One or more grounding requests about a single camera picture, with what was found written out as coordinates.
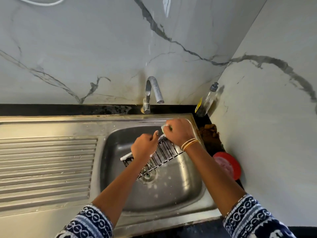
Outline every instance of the gold bangle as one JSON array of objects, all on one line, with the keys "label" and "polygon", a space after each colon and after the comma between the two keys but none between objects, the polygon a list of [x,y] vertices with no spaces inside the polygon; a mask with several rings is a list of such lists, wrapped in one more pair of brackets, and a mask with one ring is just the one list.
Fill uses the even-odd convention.
[{"label": "gold bangle", "polygon": [[190,141],[193,141],[193,140],[196,140],[196,138],[187,140],[187,141],[181,146],[181,150],[184,150],[183,147],[184,147],[186,144],[188,144]]},{"label": "gold bangle", "polygon": [[199,142],[198,139],[191,141],[190,143],[186,144],[184,147],[184,151],[186,151],[186,148],[188,148],[190,145],[192,145],[193,143]]}]

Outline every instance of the faucet spout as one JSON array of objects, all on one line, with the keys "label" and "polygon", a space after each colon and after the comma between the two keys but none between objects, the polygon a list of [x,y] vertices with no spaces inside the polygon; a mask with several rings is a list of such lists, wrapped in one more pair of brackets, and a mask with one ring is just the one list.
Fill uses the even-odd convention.
[{"label": "faucet spout", "polygon": [[144,114],[149,114],[150,111],[150,95],[151,90],[153,88],[154,95],[157,103],[164,103],[163,96],[161,90],[159,88],[159,84],[155,77],[148,77],[145,85],[145,98],[143,99],[143,107],[141,108],[141,112]]}]

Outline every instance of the soap dispenser bottle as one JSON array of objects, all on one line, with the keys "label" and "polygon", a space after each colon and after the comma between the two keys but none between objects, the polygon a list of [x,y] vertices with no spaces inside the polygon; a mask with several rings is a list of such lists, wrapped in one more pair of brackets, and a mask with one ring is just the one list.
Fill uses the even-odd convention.
[{"label": "soap dispenser bottle", "polygon": [[199,103],[197,104],[195,108],[195,114],[198,117],[204,117],[206,115],[206,113],[208,112],[215,98],[217,89],[218,89],[218,83],[215,82],[214,84],[211,85],[209,92],[206,93],[204,97],[200,98]]}]

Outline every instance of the blue and white sleeve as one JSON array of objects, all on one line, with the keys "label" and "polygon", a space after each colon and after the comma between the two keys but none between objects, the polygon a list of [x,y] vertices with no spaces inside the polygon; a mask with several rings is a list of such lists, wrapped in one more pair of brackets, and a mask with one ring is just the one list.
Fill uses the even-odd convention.
[{"label": "blue and white sleeve", "polygon": [[228,213],[224,227],[232,238],[296,238],[249,194],[243,196]]},{"label": "blue and white sleeve", "polygon": [[101,210],[89,204],[55,238],[112,238],[112,229]]}]

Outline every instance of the metal wire basket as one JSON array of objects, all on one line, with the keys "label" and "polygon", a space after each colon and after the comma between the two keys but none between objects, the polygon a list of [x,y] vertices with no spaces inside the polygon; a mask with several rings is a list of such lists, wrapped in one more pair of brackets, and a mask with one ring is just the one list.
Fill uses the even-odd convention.
[{"label": "metal wire basket", "polygon": [[[165,136],[161,137],[158,140],[158,147],[156,149],[156,152],[152,155],[150,161],[146,164],[146,166],[144,166],[144,168],[141,170],[138,178],[148,174],[152,170],[179,156],[183,152],[184,151],[182,151],[180,147],[174,145]],[[123,163],[127,167],[132,160],[133,155],[130,155],[125,160],[123,160]]]}]

